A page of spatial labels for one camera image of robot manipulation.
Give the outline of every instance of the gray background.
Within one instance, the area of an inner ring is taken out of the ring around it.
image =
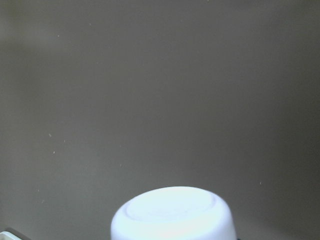
[[[0,231],[106,240],[182,185],[244,240],[318,239],[319,29],[312,0],[1,1]]]

